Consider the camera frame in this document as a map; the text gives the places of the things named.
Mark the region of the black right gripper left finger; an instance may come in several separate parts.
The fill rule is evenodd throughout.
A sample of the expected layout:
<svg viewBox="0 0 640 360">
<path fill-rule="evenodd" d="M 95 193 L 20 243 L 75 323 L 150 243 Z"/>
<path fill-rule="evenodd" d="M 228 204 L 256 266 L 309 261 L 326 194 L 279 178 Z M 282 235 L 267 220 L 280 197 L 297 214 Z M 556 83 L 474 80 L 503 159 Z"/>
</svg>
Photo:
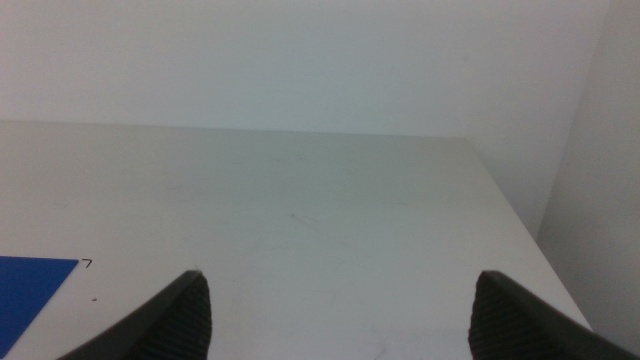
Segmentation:
<svg viewBox="0 0 640 360">
<path fill-rule="evenodd" d="M 200 271 L 159 293 L 62 360 L 206 360 L 212 338 L 210 290 Z"/>
</svg>

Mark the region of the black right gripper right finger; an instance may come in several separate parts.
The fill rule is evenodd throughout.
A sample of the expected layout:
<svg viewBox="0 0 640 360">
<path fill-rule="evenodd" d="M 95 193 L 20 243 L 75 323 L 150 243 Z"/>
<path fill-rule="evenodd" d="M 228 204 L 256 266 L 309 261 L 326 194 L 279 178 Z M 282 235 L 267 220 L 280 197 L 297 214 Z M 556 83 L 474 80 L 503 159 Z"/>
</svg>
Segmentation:
<svg viewBox="0 0 640 360">
<path fill-rule="evenodd" d="M 495 270 L 477 279 L 468 344 L 479 360 L 639 360 Z"/>
</svg>

